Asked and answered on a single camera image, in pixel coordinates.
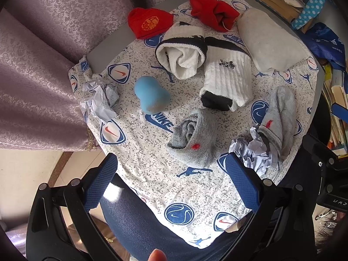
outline gray sock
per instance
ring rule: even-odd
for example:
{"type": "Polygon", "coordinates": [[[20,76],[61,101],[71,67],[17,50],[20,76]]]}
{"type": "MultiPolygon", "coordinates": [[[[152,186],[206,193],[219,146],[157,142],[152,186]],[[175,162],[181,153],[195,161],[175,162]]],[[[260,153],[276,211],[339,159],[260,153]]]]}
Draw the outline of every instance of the gray sock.
{"type": "Polygon", "coordinates": [[[258,129],[284,161],[290,153],[296,124],[295,95],[287,86],[278,86],[272,91],[269,108],[258,129]]]}
{"type": "Polygon", "coordinates": [[[206,109],[197,109],[174,127],[168,153],[193,168],[204,168],[220,158],[215,146],[215,119],[206,109]]]}

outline curtain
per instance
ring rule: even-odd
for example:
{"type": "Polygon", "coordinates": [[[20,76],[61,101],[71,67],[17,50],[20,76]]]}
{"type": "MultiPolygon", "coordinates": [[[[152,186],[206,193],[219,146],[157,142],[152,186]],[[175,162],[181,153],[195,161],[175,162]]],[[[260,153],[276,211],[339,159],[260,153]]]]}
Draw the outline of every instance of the curtain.
{"type": "Polygon", "coordinates": [[[67,72],[133,7],[162,1],[8,0],[0,13],[0,148],[95,148],[67,72]]]}

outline blue polka dot ribbon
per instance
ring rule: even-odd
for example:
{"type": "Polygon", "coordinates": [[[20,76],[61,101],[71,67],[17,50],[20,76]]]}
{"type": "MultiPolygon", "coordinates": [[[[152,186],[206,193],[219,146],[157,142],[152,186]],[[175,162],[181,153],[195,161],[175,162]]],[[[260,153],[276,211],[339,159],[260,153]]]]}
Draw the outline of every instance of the blue polka dot ribbon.
{"type": "Polygon", "coordinates": [[[309,20],[315,18],[323,8],[324,2],[325,0],[308,0],[298,18],[291,23],[292,27],[300,29],[309,20]]]}

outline human thumb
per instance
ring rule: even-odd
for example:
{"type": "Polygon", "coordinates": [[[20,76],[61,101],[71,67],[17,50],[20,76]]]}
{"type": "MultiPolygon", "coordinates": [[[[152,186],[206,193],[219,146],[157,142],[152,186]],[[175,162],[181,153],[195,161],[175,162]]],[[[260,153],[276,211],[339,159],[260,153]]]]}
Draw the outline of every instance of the human thumb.
{"type": "Polygon", "coordinates": [[[151,252],[147,261],[167,261],[167,257],[162,250],[156,248],[151,252]]]}

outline gray table edge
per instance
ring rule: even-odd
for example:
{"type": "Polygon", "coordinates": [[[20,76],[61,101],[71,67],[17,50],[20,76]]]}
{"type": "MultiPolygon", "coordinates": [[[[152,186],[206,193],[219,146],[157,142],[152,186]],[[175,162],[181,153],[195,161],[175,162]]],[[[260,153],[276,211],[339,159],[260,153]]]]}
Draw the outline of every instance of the gray table edge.
{"type": "MultiPolygon", "coordinates": [[[[182,3],[186,1],[187,0],[167,0],[162,3],[159,3],[155,7],[169,12],[175,9],[176,7],[180,6],[182,3]]],[[[252,7],[258,8],[266,12],[272,20],[274,20],[287,32],[289,32],[293,36],[298,37],[288,24],[286,24],[281,18],[279,18],[272,11],[270,11],[269,9],[261,5],[259,2],[257,2],[256,0],[245,0],[245,1],[248,2],[252,7]]],[[[119,53],[121,53],[121,51],[124,48],[126,48],[126,46],[128,46],[130,43],[132,43],[134,40],[135,40],[135,35],[132,32],[132,30],[129,28],[127,23],[119,27],[107,38],[105,38],[104,41],[102,41],[96,48],[94,48],[87,55],[87,60],[89,62],[90,67],[92,68],[93,73],[96,73],[96,74],[101,73],[107,67],[107,65],[114,59],[114,57],[116,57],[119,53]]],[[[322,67],[320,66],[317,60],[316,62],[319,68],[319,72],[317,74],[317,84],[315,88],[311,116],[303,134],[306,134],[309,128],[309,125],[312,122],[313,116],[315,114],[315,111],[319,102],[321,89],[324,83],[324,74],[325,74],[324,70],[322,69],[322,67]]]]}

